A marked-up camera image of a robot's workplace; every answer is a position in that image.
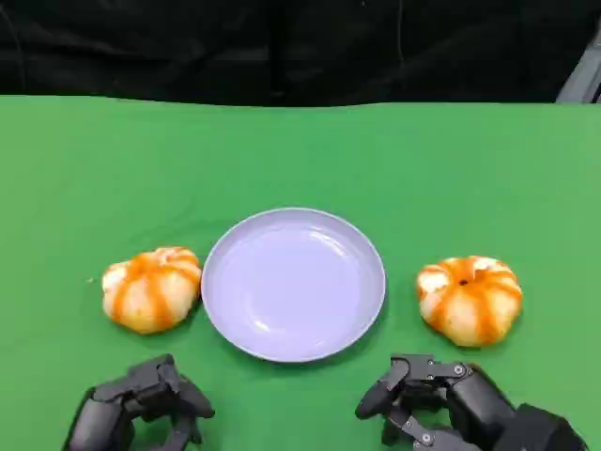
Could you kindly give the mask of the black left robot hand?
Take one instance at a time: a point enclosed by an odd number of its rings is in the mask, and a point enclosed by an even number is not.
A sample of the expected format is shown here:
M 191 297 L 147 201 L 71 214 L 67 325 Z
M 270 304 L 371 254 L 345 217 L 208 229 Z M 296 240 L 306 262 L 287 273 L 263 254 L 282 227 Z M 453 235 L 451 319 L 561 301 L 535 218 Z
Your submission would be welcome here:
M 168 417 L 171 428 L 153 450 L 183 450 L 200 444 L 199 418 L 215 415 L 208 398 L 179 372 L 166 353 L 130 367 L 125 376 L 93 386 L 85 395 L 69 427 L 65 450 L 128 450 L 135 436 L 133 421 L 151 423 Z

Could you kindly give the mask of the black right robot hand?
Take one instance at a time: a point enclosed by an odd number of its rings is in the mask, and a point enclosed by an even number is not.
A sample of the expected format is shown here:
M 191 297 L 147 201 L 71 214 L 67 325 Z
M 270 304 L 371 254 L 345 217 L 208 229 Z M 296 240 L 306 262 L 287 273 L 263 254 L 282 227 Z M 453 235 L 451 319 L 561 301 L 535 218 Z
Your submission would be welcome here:
M 355 415 L 384 418 L 383 444 L 414 450 L 491 450 L 516 409 L 477 365 L 428 354 L 394 354 Z

